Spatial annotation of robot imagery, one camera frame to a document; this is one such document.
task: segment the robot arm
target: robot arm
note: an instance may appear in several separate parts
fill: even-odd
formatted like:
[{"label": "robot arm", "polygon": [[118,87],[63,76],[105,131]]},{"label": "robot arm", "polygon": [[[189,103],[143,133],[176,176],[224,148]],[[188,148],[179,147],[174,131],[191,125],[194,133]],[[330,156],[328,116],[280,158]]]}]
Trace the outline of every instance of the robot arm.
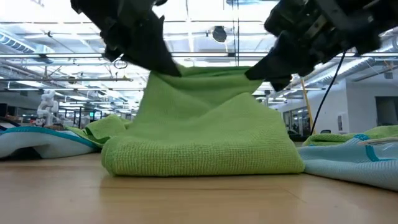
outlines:
[{"label": "robot arm", "polygon": [[[153,5],[167,0],[71,0],[101,29],[105,57],[131,62],[148,70],[180,76],[163,41],[164,17]],[[285,88],[291,74],[304,77],[318,63],[344,50],[359,54],[380,47],[379,34],[398,26],[398,0],[280,0],[264,27],[278,36],[273,49],[246,72],[251,80]]]}]

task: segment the folded cloth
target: folded cloth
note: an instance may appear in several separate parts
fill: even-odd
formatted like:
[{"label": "folded cloth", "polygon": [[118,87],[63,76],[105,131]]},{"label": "folded cloth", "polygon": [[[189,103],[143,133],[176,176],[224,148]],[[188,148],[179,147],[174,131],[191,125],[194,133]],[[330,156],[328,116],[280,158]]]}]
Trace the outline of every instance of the folded cloth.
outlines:
[{"label": "folded cloth", "polygon": [[18,153],[23,157],[38,154],[43,159],[77,156],[98,151],[98,147],[71,131],[53,131],[41,127],[9,128],[0,134],[0,158]]},{"label": "folded cloth", "polygon": [[248,80],[245,70],[183,68],[183,77],[152,72],[133,122],[109,116],[89,124],[85,138],[105,141],[102,164],[114,175],[302,172],[280,113],[253,98],[262,82]]},{"label": "folded cloth", "polygon": [[[398,125],[380,126],[365,131],[363,134],[370,139],[398,137]],[[308,137],[303,146],[332,146],[352,139],[356,134],[314,134]]]},{"label": "folded cloth", "polygon": [[358,144],[368,139],[369,136],[358,134],[337,146],[300,148],[304,172],[398,191],[398,148],[397,156],[378,158],[375,149],[382,146]]}]

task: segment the wooden table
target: wooden table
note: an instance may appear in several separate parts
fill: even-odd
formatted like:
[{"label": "wooden table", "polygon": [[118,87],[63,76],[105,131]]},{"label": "wooden table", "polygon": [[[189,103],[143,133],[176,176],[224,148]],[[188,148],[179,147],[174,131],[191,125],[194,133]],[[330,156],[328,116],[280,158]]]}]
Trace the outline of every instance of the wooden table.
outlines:
[{"label": "wooden table", "polygon": [[0,163],[0,223],[398,223],[398,194],[311,175],[110,177],[100,155]]}]

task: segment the ceiling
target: ceiling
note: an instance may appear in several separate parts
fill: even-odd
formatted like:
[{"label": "ceiling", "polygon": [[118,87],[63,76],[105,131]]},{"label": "ceiling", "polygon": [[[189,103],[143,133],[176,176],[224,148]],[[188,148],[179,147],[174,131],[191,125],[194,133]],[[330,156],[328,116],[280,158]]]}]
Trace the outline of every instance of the ceiling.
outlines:
[{"label": "ceiling", "polygon": [[[232,0],[169,0],[163,6],[155,7],[154,11],[158,16],[165,16],[164,39],[170,52],[267,52],[274,45],[275,37],[264,30],[263,24],[277,1],[240,0],[239,8],[236,0],[233,2],[234,4]],[[104,52],[100,30],[84,14],[77,14],[70,7],[70,0],[0,0],[0,5],[0,34],[28,46],[34,53]],[[207,35],[214,26],[225,28],[228,35],[225,43],[218,43],[211,35]],[[21,52],[0,44],[0,53]],[[252,66],[258,60],[259,58],[241,58],[239,65]],[[149,75],[149,71],[143,68],[131,64],[124,68],[126,64],[122,62],[114,65],[103,58],[55,58],[52,59],[52,64],[46,64],[47,68],[45,63],[28,58],[6,61],[20,68],[12,70],[17,71],[18,76],[13,76],[15,78],[26,76],[26,71],[31,71],[33,75],[28,77],[32,78],[46,76],[54,79],[97,79],[74,84],[61,81],[42,82],[45,86],[73,89],[134,88],[128,91],[105,90],[102,93],[58,91],[63,97],[85,95],[96,101],[104,100],[103,95],[110,96],[112,100],[127,102],[132,109],[137,109],[142,98],[142,91],[135,89],[145,88]],[[237,65],[233,58],[179,57],[175,61],[184,66],[199,67]],[[30,87],[25,84],[12,82],[10,86]],[[270,87],[268,83],[261,86],[262,89]]]}]

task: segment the white robot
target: white robot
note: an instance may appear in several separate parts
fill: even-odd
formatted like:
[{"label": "white robot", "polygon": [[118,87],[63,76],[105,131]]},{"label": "white robot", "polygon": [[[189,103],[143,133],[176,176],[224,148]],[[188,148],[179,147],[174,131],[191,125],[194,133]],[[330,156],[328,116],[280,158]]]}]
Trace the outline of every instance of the white robot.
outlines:
[{"label": "white robot", "polygon": [[58,102],[54,101],[55,91],[45,90],[42,95],[42,101],[37,108],[36,126],[50,126],[53,125],[53,119],[58,120],[53,113],[58,112]]}]

